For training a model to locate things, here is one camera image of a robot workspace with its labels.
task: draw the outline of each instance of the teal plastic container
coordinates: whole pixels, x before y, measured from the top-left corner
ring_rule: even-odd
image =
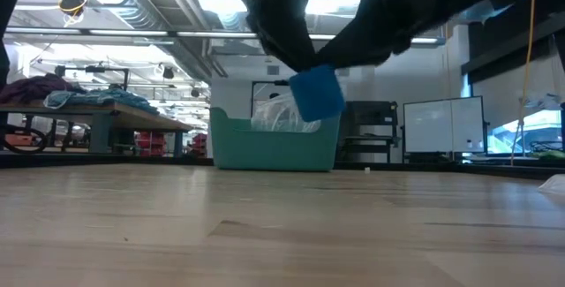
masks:
[[[324,119],[316,132],[257,132],[251,119],[230,119],[210,110],[214,165],[232,170],[330,171],[334,167],[339,117]]]

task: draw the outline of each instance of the yellow cable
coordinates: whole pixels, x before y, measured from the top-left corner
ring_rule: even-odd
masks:
[[[80,10],[82,7],[84,7],[85,5],[87,5],[88,0],[85,0],[82,2],[82,4],[72,8],[72,9],[64,9],[63,7],[61,7],[61,3],[63,2],[63,0],[59,0],[59,9],[61,9],[61,11],[63,12],[73,12],[73,11],[78,11]]]
[[[530,8],[530,37],[528,39],[528,56],[526,57],[526,70],[524,76],[524,87],[522,88],[522,101],[520,103],[520,112],[518,113],[518,126],[516,127],[516,134],[514,142],[512,143],[512,155],[510,156],[510,165],[514,166],[514,151],[518,141],[518,132],[520,132],[520,125],[522,125],[522,132],[524,133],[524,107],[526,104],[526,91],[528,89],[528,78],[530,77],[530,61],[531,61],[531,48],[533,46],[533,29],[536,15],[536,0],[531,0]]]
[[[74,14],[72,14],[72,17],[70,17],[69,20],[64,23],[63,27],[68,27],[75,24],[76,20],[74,19],[74,17],[77,16],[77,13],[79,13],[79,11],[75,11]]]

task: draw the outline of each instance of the shelving unit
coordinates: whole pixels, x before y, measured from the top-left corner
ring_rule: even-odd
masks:
[[[207,135],[204,133],[199,133],[194,138],[192,138],[192,152],[199,158],[206,158]]]
[[[162,132],[140,132],[135,144],[140,148],[140,156],[164,156],[165,135]]]

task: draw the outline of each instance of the table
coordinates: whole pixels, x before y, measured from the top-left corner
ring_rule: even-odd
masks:
[[[0,114],[19,113],[36,115],[73,123],[90,125],[89,153],[108,153],[109,132],[111,129],[129,129],[132,131],[173,132],[175,133],[174,155],[183,153],[183,132],[188,132],[192,126],[177,120],[153,115],[144,110],[114,102],[103,106],[71,105],[59,110],[43,106],[42,101],[32,101],[28,104],[0,104]]]

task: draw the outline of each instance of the blue cube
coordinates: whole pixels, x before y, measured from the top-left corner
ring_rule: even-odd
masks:
[[[289,79],[302,119],[309,123],[335,117],[345,109],[342,89],[329,65],[314,67]]]

